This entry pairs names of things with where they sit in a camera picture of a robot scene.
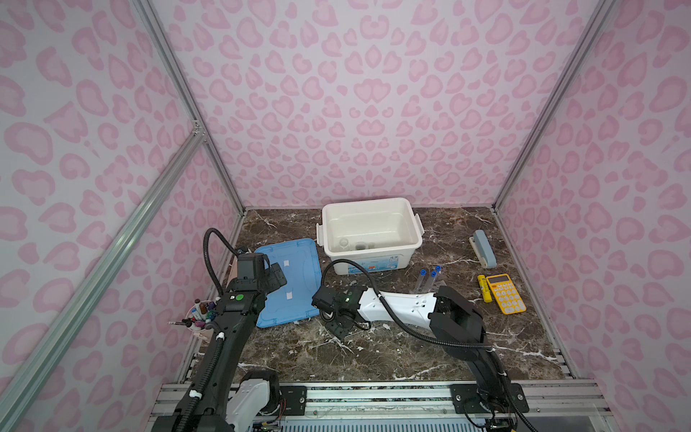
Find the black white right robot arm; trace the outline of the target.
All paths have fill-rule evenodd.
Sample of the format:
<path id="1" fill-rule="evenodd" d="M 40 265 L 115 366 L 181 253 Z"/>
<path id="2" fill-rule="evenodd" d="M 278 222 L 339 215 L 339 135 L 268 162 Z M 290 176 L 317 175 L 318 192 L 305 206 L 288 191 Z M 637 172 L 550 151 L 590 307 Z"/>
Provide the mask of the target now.
<path id="1" fill-rule="evenodd" d="M 338 291 L 327 284 L 329 271 L 338 265 L 352 266 L 364 275 L 365 287 Z M 442 347 L 464 361 L 476 382 L 473 390 L 452 387 L 455 411 L 481 431 L 517 431 L 536 427 L 527 419 L 525 394 L 511 382 L 498 353 L 489 343 L 482 315 L 455 289 L 443 286 L 435 293 L 406 294 L 382 291 L 372 275 L 349 259 L 336 259 L 322 272 L 320 287 L 312 297 L 329 332 L 344 339 L 352 329 L 365 329 L 374 322 L 392 322 L 412 338 Z"/>

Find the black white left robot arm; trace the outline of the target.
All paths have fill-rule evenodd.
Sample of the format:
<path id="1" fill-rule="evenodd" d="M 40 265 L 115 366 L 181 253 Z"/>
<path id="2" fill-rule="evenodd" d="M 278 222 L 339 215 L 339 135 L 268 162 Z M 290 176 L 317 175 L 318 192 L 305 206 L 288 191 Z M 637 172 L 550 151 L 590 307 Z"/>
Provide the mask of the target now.
<path id="1" fill-rule="evenodd" d="M 236 258 L 238 275 L 228 286 L 221 285 L 210 261 L 212 236 Z M 220 295 L 216 317 L 205 325 L 213 331 L 212 341 L 186 394 L 172 414 L 156 419 L 154 431 L 251 431 L 260 413 L 280 410 L 280 386 L 273 372 L 251 373 L 235 393 L 230 390 L 266 298 L 287 284 L 282 268 L 264 254 L 237 251 L 216 228 L 203 236 L 203 259 Z"/>

